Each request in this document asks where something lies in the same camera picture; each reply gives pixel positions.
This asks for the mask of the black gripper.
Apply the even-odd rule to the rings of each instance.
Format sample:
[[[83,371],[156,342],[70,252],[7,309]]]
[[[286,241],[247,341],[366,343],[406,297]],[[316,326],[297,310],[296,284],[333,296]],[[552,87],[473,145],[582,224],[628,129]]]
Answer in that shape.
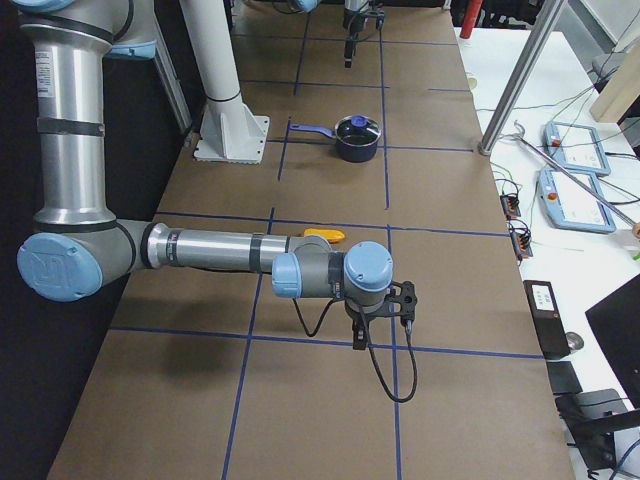
[[[362,18],[354,10],[345,9],[343,13],[343,28],[346,32],[344,46],[344,67],[351,68],[356,45],[360,32],[362,31]]]
[[[364,306],[352,300],[345,302],[345,311],[352,320],[353,349],[365,350],[370,342],[367,334],[369,324],[375,319],[375,316],[371,312],[367,312]]]

